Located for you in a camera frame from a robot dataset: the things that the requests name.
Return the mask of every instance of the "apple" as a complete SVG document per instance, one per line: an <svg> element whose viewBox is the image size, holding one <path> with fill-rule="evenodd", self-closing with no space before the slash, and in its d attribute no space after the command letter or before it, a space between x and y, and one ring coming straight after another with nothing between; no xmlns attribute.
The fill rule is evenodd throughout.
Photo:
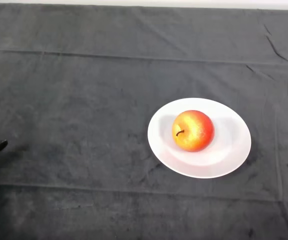
<svg viewBox="0 0 288 240"><path fill-rule="evenodd" d="M172 136L180 148L188 152L200 151L212 142L214 125L201 111L184 111L173 123Z"/></svg>

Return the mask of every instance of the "apple stem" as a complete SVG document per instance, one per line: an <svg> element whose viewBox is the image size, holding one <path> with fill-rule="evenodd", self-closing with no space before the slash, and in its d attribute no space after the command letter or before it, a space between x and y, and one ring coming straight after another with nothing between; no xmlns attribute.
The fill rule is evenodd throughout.
<svg viewBox="0 0 288 240"><path fill-rule="evenodd" d="M176 134L176 137L177 137L180 133L183 133L183 132L185 132L185 131L184 131L184 130L179 131L179 132Z"/></svg>

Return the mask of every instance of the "table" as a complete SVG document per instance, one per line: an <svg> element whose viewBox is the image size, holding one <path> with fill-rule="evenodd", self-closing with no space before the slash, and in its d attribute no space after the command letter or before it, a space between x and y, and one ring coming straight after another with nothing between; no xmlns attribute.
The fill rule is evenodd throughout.
<svg viewBox="0 0 288 240"><path fill-rule="evenodd" d="M147 127L207 98L252 148L173 172ZM288 240L288 11L0 4L0 239Z"/></svg>

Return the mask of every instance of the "plate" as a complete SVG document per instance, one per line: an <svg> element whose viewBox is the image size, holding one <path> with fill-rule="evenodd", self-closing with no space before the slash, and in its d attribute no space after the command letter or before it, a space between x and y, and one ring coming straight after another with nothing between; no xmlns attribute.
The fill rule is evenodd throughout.
<svg viewBox="0 0 288 240"><path fill-rule="evenodd" d="M180 149L172 137L175 118L187 110L198 110L214 124L214 139L202 151ZM216 178L240 167L251 146L244 120L229 107L204 98L184 98L160 108L148 126L148 142L156 157L167 167L193 178Z"/></svg>

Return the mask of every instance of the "oval plate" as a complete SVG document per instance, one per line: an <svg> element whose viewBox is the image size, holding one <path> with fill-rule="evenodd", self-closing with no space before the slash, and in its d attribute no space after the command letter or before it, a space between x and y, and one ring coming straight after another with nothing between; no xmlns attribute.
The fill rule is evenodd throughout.
<svg viewBox="0 0 288 240"><path fill-rule="evenodd" d="M211 144L198 152L180 149L172 137L175 118L187 110L198 110L210 117L215 134ZM229 107L203 98L184 98L160 108L148 126L148 142L156 157L180 174L201 179L216 178L240 167L251 146L244 120Z"/></svg>

